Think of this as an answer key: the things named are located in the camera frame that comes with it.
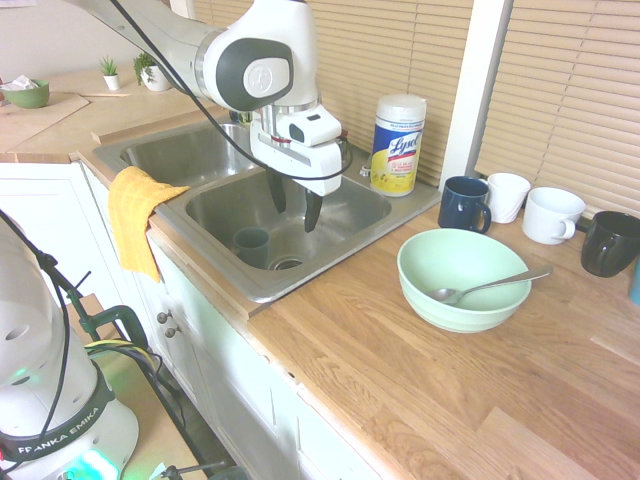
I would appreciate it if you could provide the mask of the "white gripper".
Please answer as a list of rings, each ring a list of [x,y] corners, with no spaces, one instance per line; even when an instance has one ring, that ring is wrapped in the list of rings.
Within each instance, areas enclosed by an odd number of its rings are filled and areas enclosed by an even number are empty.
[[[341,185],[339,171],[342,168],[342,155],[337,140],[314,147],[295,141],[289,147],[276,146],[271,137],[262,131],[261,122],[253,120],[250,124],[250,145],[253,156],[270,167],[266,170],[267,182],[272,201],[279,213],[286,210],[286,194],[281,174],[295,177],[295,181],[306,188],[304,229],[306,233],[312,232],[320,216],[322,196],[331,194]]]

